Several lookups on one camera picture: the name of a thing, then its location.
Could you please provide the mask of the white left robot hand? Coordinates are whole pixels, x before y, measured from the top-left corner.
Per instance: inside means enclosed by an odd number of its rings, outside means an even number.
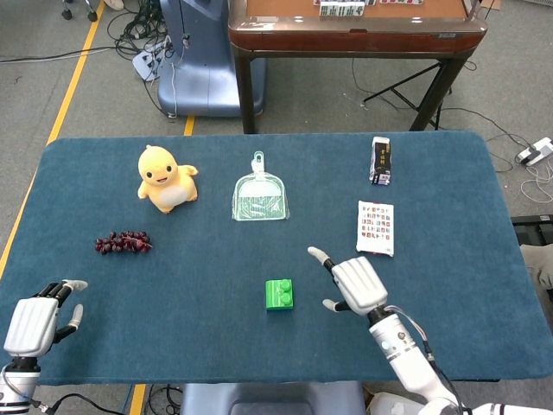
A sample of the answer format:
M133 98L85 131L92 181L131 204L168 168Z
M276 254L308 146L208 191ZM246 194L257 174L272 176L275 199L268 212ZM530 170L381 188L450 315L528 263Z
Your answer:
M72 318L58 327L58 317L64 302L74 291L83 291L88 283L64 279L47 284L32 297L21 299L12 314L3 349L14 358L39 358L53 344L75 333L82 322L84 306L78 303Z

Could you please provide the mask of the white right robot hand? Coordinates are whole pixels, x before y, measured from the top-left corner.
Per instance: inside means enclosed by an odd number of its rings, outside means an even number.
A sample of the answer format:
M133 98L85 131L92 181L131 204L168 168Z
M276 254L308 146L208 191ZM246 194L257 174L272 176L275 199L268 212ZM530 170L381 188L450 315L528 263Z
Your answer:
M308 253L332 275L343 296L339 302L323 299L322 304L327 310L336 313L350 310L359 316L368 316L371 311L386 304L388 292L367 258L357 257L335 264L317 247L310 246Z

